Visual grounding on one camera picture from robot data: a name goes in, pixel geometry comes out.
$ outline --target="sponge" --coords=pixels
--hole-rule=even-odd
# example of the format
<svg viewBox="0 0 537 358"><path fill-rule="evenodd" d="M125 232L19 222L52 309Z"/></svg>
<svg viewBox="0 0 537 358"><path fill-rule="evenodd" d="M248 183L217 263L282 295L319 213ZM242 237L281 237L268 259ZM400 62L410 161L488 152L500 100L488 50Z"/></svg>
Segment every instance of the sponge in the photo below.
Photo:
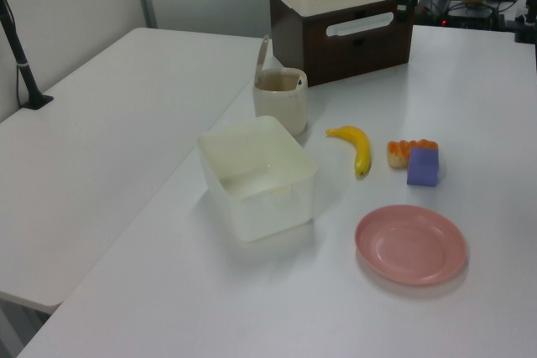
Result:
<svg viewBox="0 0 537 358"><path fill-rule="evenodd" d="M406 183L435 187L438 185L439 170L438 150L414 147L410 150Z"/></svg>

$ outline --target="orange toy food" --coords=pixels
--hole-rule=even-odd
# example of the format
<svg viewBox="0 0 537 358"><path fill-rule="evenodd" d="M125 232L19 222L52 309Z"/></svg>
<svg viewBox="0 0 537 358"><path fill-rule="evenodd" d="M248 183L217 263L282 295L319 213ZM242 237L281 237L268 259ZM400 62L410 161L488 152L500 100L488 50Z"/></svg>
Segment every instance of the orange toy food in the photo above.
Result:
<svg viewBox="0 0 537 358"><path fill-rule="evenodd" d="M419 140L416 142L412 140L407 142L401 140L400 142L389 142L387 146L388 152L388 164L392 168L406 168L409 166L410 149L412 147L433 148L438 149L438 144L430 140Z"/></svg>

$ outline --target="white cup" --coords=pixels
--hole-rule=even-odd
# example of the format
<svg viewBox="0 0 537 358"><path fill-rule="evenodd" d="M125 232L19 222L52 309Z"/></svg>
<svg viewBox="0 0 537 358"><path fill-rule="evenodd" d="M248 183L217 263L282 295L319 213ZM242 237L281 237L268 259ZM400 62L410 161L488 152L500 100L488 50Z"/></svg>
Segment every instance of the white cup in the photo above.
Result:
<svg viewBox="0 0 537 358"><path fill-rule="evenodd" d="M275 117L291 134L304 131L308 79L298 69L262 70L253 84L255 116Z"/></svg>

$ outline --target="yellow banana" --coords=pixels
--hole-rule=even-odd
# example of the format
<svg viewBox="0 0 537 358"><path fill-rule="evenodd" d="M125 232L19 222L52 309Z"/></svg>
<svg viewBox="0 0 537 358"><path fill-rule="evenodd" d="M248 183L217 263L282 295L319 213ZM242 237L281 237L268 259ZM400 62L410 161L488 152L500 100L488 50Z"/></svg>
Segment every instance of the yellow banana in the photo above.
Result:
<svg viewBox="0 0 537 358"><path fill-rule="evenodd" d="M326 135L339 137L354 144L357 151L354 171L358 176L367 173L371 166L371 146L366 133L354 126L343 126L338 129L326 130Z"/></svg>

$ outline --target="pink plate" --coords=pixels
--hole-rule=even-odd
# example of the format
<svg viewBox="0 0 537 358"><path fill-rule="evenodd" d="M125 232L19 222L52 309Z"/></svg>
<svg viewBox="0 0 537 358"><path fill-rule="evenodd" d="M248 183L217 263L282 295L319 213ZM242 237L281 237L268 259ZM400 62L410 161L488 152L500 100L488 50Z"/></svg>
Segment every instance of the pink plate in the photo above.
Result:
<svg viewBox="0 0 537 358"><path fill-rule="evenodd" d="M467 259L458 228L443 215L415 205L370 212L359 222L354 240L369 266L397 283L439 283Z"/></svg>

